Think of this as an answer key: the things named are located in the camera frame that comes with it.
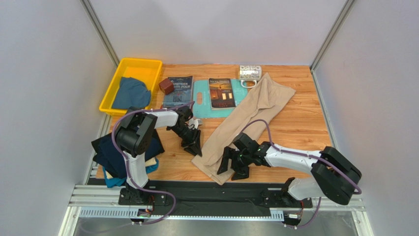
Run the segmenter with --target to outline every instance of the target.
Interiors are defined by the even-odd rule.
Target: book
[[[231,79],[208,79],[211,110],[224,110],[236,107]]]
[[[163,98],[163,108],[177,107],[192,101],[193,77],[169,77],[175,90]]]

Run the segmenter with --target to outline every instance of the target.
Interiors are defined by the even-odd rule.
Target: brown cube
[[[158,84],[158,86],[165,95],[168,95],[175,90],[175,86],[169,79],[164,79],[162,82]]]

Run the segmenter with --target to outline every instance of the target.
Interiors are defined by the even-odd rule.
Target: yellow plastic tray
[[[115,75],[109,84],[108,90],[100,103],[99,110],[111,116],[123,116],[126,110],[112,109],[118,89],[120,88],[120,81],[122,77],[132,77],[140,80],[146,84],[147,89],[151,91],[151,97],[156,97],[158,92],[158,80],[161,74],[161,67],[163,63],[160,60],[147,60],[136,58],[123,58],[115,72]]]

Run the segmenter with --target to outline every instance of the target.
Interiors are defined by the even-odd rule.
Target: wooden tabletop
[[[238,65],[220,64],[164,64],[162,78],[193,76],[196,80],[208,78],[236,78]],[[314,87],[308,66],[280,66],[263,65],[262,72],[269,73],[277,83],[296,90],[285,108],[270,122],[274,143],[288,148],[303,150],[321,150],[330,146],[329,134],[320,108],[319,98]],[[159,91],[151,99],[154,108],[160,108],[164,93]],[[120,117],[113,117],[111,130]],[[224,118],[203,119],[199,126],[201,144],[223,122]],[[160,161],[158,169],[149,174],[150,179],[158,180],[197,180],[213,181],[190,161],[193,156],[180,147],[181,139],[166,128],[158,128],[157,132],[162,141],[165,152],[157,156]],[[258,140],[259,143],[268,141],[265,130]],[[268,168],[264,166],[250,166],[250,178],[237,180],[240,182],[285,182],[290,177],[307,177],[307,174],[280,167]],[[97,171],[96,178],[104,178],[102,168]]]

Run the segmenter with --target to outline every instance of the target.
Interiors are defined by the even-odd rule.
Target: beige cloth
[[[249,122],[264,119],[269,123],[285,107],[295,92],[294,89],[273,81],[266,73],[233,112],[214,130],[202,147],[202,157],[195,156],[192,163],[218,184],[224,184],[234,173],[229,168],[228,171],[217,175],[224,147],[233,145],[231,142],[234,137]],[[263,122],[256,122],[244,132],[250,138],[258,140],[265,129]]]

